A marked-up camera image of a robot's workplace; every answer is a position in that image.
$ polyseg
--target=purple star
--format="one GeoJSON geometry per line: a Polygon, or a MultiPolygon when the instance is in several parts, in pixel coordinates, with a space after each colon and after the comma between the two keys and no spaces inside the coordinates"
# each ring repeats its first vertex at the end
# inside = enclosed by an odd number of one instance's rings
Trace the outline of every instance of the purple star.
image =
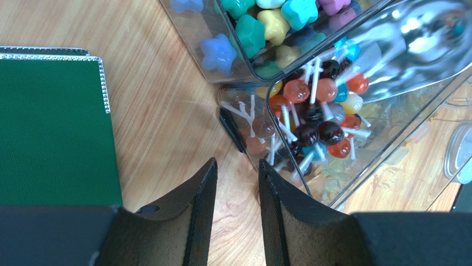
{"type": "Polygon", "coordinates": [[[203,10],[203,0],[169,0],[171,9],[177,14],[185,10],[191,10],[200,13],[203,10]]]}
{"type": "Polygon", "coordinates": [[[230,76],[231,66],[238,54],[226,35],[220,33],[214,39],[204,39],[200,43],[200,48],[203,52],[203,70],[216,69],[223,76],[230,76]]]}

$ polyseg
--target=wooden table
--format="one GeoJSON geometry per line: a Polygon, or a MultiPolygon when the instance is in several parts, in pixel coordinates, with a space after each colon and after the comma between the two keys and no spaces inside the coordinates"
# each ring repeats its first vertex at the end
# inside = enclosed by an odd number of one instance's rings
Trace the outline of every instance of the wooden table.
{"type": "Polygon", "coordinates": [[[210,265],[264,265],[257,175],[217,119],[202,78],[157,0],[3,0],[2,45],[82,47],[103,58],[125,207],[137,210],[219,166],[210,265]]]}

